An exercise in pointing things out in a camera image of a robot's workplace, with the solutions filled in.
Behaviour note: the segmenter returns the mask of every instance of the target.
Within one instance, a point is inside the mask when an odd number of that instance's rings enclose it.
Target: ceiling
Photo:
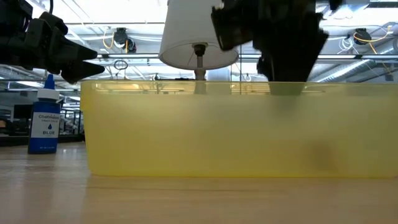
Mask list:
[[[28,2],[34,6],[34,17],[39,17],[44,10],[49,8],[49,0],[28,0]],[[344,37],[348,34],[352,35],[356,28],[367,28],[372,37],[377,39],[384,37],[387,27],[391,26],[387,36],[374,43],[376,50],[396,37],[398,34],[398,25],[396,25],[398,8],[369,8],[367,7],[369,1],[366,0],[348,0],[348,2],[353,4],[342,7],[332,15],[328,15],[325,4],[317,4],[317,11],[326,12],[325,20],[321,21],[320,24],[330,35],[322,54],[373,54],[369,45],[351,44],[348,40],[343,42]],[[53,13],[61,17],[67,24],[69,28],[68,39],[96,50],[99,54],[123,54],[123,51],[115,46],[107,49],[104,47],[103,41],[110,45],[111,35],[116,28],[125,27],[129,37],[137,45],[137,54],[150,55],[150,58],[140,56],[139,58],[125,59],[130,66],[121,72],[113,67],[113,62],[116,59],[99,58],[92,60],[94,63],[109,65],[103,74],[92,78],[126,77],[128,79],[150,80],[155,75],[164,78],[193,77],[192,71],[168,67],[156,59],[167,15],[167,0],[54,0]],[[243,45],[238,50],[243,57],[247,54],[259,53],[253,49],[251,43]],[[242,64],[234,64],[227,70],[222,70],[222,72],[225,72],[226,76],[232,75],[232,80],[236,81],[239,80],[241,73],[252,76],[253,79],[250,80],[266,81],[266,78],[257,75],[257,57],[255,55],[255,57],[243,60]],[[314,66],[311,76],[318,76],[347,63],[353,62],[344,60],[319,61]],[[44,75],[43,70],[34,70],[29,73],[37,75],[39,78]],[[357,75],[367,77],[367,75],[372,76],[375,73],[385,73],[385,68],[381,62],[378,62],[374,68],[361,71]],[[345,81],[355,82],[356,79],[351,78]]]

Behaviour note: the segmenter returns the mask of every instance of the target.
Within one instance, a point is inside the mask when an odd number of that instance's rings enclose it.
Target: ceiling pipe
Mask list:
[[[379,55],[384,54],[398,54],[398,38],[388,41],[377,48]],[[351,78],[361,72],[366,72],[369,68],[374,68],[377,65],[375,60],[366,59],[354,62],[347,65],[340,65],[321,75],[309,80],[310,82],[342,82]]]

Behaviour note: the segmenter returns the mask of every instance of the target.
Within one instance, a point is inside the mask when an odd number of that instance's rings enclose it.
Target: desk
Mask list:
[[[0,223],[396,224],[398,179],[91,176],[84,144],[0,147]]]

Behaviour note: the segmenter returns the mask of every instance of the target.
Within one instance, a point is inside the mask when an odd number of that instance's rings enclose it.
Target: wooden tabletop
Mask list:
[[[0,147],[0,223],[397,224],[398,179],[91,176],[84,144]]]

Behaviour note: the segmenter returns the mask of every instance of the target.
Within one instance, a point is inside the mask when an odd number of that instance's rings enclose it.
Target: black machine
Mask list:
[[[262,53],[257,69],[269,81],[307,81],[328,38],[319,28],[322,13],[315,13],[315,0],[221,1],[211,18],[222,50],[253,41]],[[336,10],[342,0],[329,3]],[[119,31],[115,40],[127,41],[127,51],[134,52],[125,30]],[[104,67],[84,62],[97,53],[67,40],[67,32],[51,13],[32,19],[32,6],[25,0],[0,0],[0,63],[61,73],[70,83],[104,72]]]
[[[69,83],[104,72],[84,62],[97,52],[67,40],[62,19],[48,12],[32,19],[32,11],[25,0],[0,0],[0,63],[61,73]]]

